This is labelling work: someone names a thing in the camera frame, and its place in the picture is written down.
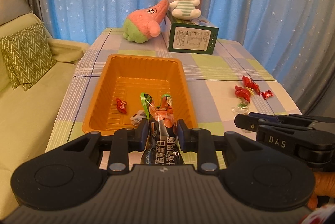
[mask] finger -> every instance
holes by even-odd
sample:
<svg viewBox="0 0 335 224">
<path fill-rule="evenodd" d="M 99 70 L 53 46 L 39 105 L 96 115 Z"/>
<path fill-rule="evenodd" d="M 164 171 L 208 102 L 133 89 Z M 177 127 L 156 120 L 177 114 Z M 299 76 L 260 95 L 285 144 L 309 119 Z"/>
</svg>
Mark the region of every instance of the finger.
<svg viewBox="0 0 335 224">
<path fill-rule="evenodd" d="M 318 196 L 315 193 L 313 193 L 307 203 L 307 207 L 310 210 L 315 210 L 317 206 L 318 206 Z"/>
<path fill-rule="evenodd" d="M 318 196 L 335 198 L 335 172 L 315 172 L 315 190 Z"/>
</svg>

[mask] green sofa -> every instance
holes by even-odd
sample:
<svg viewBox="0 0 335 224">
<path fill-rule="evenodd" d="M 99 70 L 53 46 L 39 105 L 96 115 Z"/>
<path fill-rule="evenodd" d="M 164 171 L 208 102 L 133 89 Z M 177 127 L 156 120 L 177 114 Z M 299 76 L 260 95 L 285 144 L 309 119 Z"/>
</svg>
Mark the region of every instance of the green sofa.
<svg viewBox="0 0 335 224">
<path fill-rule="evenodd" d="M 0 37 L 40 22 L 31 13 L 20 16 L 0 26 Z M 22 86 L 12 89 L 0 51 L 0 219 L 18 206 L 10 187 L 13 171 L 44 153 L 76 64 L 89 47 L 46 32 L 57 63 L 26 92 Z"/>
</svg>

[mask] pink and green plush toy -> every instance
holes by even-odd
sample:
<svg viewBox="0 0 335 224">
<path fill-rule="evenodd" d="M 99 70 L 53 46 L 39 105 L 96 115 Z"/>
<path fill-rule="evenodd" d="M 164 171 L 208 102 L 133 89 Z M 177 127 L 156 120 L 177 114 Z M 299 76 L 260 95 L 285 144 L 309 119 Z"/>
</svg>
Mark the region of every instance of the pink and green plush toy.
<svg viewBox="0 0 335 224">
<path fill-rule="evenodd" d="M 169 8 L 168 0 L 161 0 L 157 5 L 135 10 L 123 23 L 123 37 L 136 43 L 144 43 L 160 34 L 160 23 Z"/>
</svg>

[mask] table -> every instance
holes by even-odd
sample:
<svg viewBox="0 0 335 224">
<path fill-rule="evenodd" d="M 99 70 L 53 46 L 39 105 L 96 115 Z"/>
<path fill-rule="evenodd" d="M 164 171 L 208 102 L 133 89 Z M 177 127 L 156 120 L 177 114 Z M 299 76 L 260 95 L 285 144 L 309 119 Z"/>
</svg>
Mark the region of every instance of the table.
<svg viewBox="0 0 335 224">
<path fill-rule="evenodd" d="M 242 76 L 252 77 L 261 91 L 270 89 L 274 97 L 264 100 L 253 96 L 249 112 L 264 114 L 301 114 L 285 89 L 238 42 L 218 39 L 213 55 L 168 52 L 162 36 L 143 44 L 122 37 L 122 29 L 105 29 L 78 63 L 56 118 L 46 152 L 82 136 L 83 120 L 95 86 L 110 54 L 134 54 L 177 58 L 181 60 L 199 127 L 214 135 L 236 131 L 255 139 L 255 133 L 243 132 L 234 125 L 232 111 L 240 99 L 234 95 L 235 85 L 242 86 Z M 141 153 L 129 154 L 130 167 L 140 162 Z M 107 167 L 104 154 L 102 168 Z M 183 153 L 186 164 L 196 164 L 195 153 Z M 218 152 L 220 167 L 224 160 Z"/>
</svg>

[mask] orange plastic tray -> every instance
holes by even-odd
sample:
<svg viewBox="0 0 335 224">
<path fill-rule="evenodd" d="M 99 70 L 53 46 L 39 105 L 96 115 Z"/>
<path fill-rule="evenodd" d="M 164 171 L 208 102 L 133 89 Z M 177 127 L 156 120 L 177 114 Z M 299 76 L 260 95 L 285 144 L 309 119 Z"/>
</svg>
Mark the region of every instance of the orange plastic tray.
<svg viewBox="0 0 335 224">
<path fill-rule="evenodd" d="M 180 60 L 112 54 L 95 88 L 83 131 L 113 135 L 120 128 L 134 127 L 130 117 L 143 110 L 142 92 L 150 94 L 156 106 L 163 94 L 170 94 L 175 120 L 198 127 Z M 127 114 L 116 109 L 117 97 L 127 101 Z"/>
</svg>

